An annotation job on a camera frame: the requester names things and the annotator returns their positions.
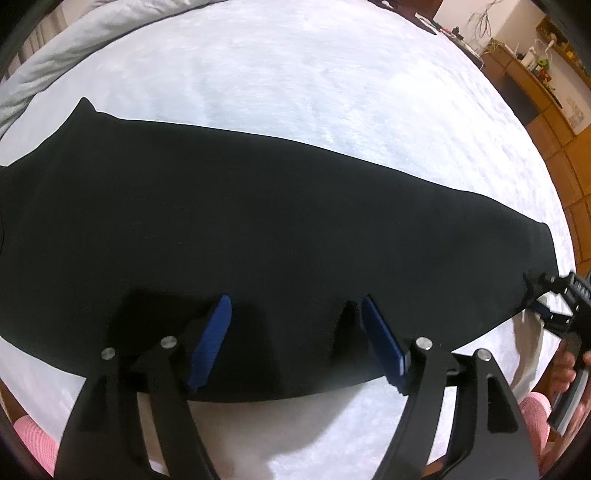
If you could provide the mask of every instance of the pink sleeve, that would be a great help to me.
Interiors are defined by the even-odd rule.
[[[545,395],[531,392],[519,404],[519,409],[525,419],[525,425],[539,464],[550,434],[550,425],[548,425],[548,416],[551,412],[550,402]]]
[[[14,429],[37,462],[53,476],[56,468],[57,442],[45,433],[29,415],[18,419]]]

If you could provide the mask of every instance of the metal screw head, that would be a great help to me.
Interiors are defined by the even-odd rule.
[[[160,340],[160,346],[162,348],[174,348],[177,346],[177,339],[173,336],[164,337]]]
[[[103,360],[111,360],[113,357],[115,356],[115,349],[113,347],[107,347],[105,348],[101,353],[100,353],[100,357]]]
[[[488,362],[492,358],[492,353],[486,348],[479,348],[476,354],[480,360],[484,360],[485,362]]]
[[[433,346],[433,342],[427,337],[419,337],[415,340],[415,343],[421,350],[430,350]]]

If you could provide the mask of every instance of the black fabric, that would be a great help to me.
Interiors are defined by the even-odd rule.
[[[139,352],[228,294],[204,400],[380,375],[364,294],[399,338],[455,349],[557,274],[548,227],[487,197],[278,138],[120,120],[86,99],[0,170],[0,201],[0,336],[87,376],[104,347]]]

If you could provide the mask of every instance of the bed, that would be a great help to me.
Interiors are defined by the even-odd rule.
[[[574,269],[545,164],[497,91],[445,36],[365,0],[116,0],[96,8],[0,85],[0,165],[49,137],[83,96],[119,118],[296,140],[484,194],[546,223],[560,273]],[[544,301],[564,308],[554,296]],[[520,399],[557,342],[522,312],[459,351],[488,348]],[[2,339],[0,358],[0,378],[59,441],[84,379]],[[449,439],[447,390],[431,459]],[[221,478],[361,480],[378,466],[404,401],[380,378],[191,410]],[[145,396],[139,402],[149,416]],[[155,465],[156,443],[148,435]]]

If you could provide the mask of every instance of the blue rubber pad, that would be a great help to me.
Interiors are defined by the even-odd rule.
[[[361,302],[361,318],[375,355],[384,369],[388,382],[399,388],[406,385],[404,352],[381,316],[374,301],[366,296]]]
[[[187,380],[187,386],[193,392],[207,384],[207,379],[212,371],[231,319],[232,302],[230,297],[224,295],[209,317],[199,344],[191,355],[191,374]]]

